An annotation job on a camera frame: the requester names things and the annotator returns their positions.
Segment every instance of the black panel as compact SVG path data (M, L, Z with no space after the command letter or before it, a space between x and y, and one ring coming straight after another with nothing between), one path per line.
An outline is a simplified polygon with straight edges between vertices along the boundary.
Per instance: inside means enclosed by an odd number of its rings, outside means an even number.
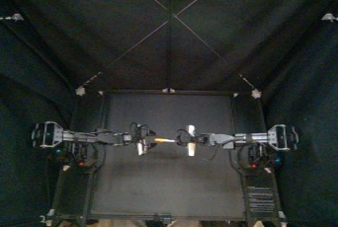
M232 134L230 97L111 95L108 128L127 131L132 121L146 123L159 136L194 124L199 132ZM93 191L92 214L242 218L243 200L227 152L198 147L187 157L175 144L159 145L139 157L133 146L107 148L105 164Z

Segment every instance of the metal bracket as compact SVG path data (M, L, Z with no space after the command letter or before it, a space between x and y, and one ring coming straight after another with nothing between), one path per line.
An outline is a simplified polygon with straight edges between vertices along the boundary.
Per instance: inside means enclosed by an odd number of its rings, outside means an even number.
M174 218L171 217L171 215L155 215L154 217L155 221L162 221L163 224L171 224L174 222Z

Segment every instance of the metal frame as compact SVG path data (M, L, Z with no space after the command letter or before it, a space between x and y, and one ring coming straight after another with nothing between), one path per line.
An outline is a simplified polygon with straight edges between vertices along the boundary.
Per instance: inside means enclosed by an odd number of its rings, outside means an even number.
M140 94L140 92L127 92L128 94ZM188 95L199 95L200 92L187 92ZM216 95L226 95L224 92L216 92L214 93ZM256 102L256 106L260 106L260 102L255 99L252 99L250 96L246 97L246 99L251 100L251 102ZM240 122L240 119L236 118L235 114L235 106L236 106L236 99L232 98L232 122L234 122L234 128L236 130L238 124ZM105 98L104 96L101 97L101 104L100 104L100 120L101 120L101 125L104 126L104 121L105 121ZM87 184L85 184L85 192L83 195L84 198L84 203L80 209L80 212L77 214L64 214L64 213L56 213L55 215L55 224L53 226L56 227L63 219L71 219L75 220L79 224L80 227L85 227L85 221L87 219L136 219L136 220L156 220L156 221L164 221L166 223L170 223L172 221L172 216L171 215L129 215L129 214L91 214L89 213L89 205L92 201L92 186L95 184L95 176L96 176L96 171L99 170L101 164L104 163L104 148L99 149L99 157L97 157L97 165L92 167L88 170L79 169L79 174L88 176ZM282 224L282 219L279 213L282 212L280 208L280 200L279 200L279 193L278 193L278 185L276 185L276 179L274 174L267 174L267 173L260 173L260 171L254 171L254 172L247 172L243 170L243 168L239 165L239 161L236 159L236 152L231 151L230 156L231 156L231 165L234 169L238 171L238 174L240 176L240 181L242 181L242 191L243 191L243 198L244 198L244 204L246 204L246 212L243 212L243 217L242 218L234 218L234 217L176 217L175 219L184 219L184 220L202 220L202 221L247 221L247 226L252 227L255 225L255 222L258 220L263 221L270 221L275 224L275 226L280 226ZM267 179L267 185L266 187L271 188L271 193L272 193L272 198L274 198L274 212L270 214L258 214L255 212L251 212L250 208L250 191L248 187L251 187L255 183L258 186L260 186L262 182L262 175L264 175L264 179ZM61 174L60 171L60 176L59 176L59 181L57 181L57 187L56 187L56 199L53 203L53 208L57 207L57 203L60 200L60 189L64 186L64 175Z

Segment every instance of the black fabric wall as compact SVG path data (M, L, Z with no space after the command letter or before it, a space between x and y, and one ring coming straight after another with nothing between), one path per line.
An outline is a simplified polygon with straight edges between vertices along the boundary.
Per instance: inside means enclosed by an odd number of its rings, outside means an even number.
M294 124L300 136L298 151L284 154L279 172L291 226L338 226L337 57L338 25L318 22L266 90L268 125Z
M56 167L47 165L48 152L32 148L31 132L47 120L68 126L73 96L51 56L36 52L43 42L27 24L16 27L0 23L0 226L39 226Z

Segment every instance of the cable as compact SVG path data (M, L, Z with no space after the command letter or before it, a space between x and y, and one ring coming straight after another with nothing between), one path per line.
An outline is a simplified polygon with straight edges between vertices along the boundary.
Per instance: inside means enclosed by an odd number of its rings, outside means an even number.
M211 160L215 158L215 156L216 156L216 153L218 153L219 148L222 148L220 145L216 145L215 152L214 152L212 156L211 156L210 158L207 158L207 159L203 158L200 155L196 155L196 156L199 157L199 159L202 159L202 160L204 160L204 161L211 161Z
M232 142L236 142L236 141L243 141L243 139L232 138L232 139L224 141L223 143L218 144L218 145L216 145L216 150L215 150L215 152L214 152L214 154L212 154L212 156L211 156L210 158L206 159L206 158L200 157L200 155L196 155L196 156L198 156L202 160L204 160L204 161L211 161L211 160L214 160L214 158L215 158L215 156L216 156L216 153L218 153L219 148L223 148L224 145L227 145L227 144L230 144L230 143L232 143Z

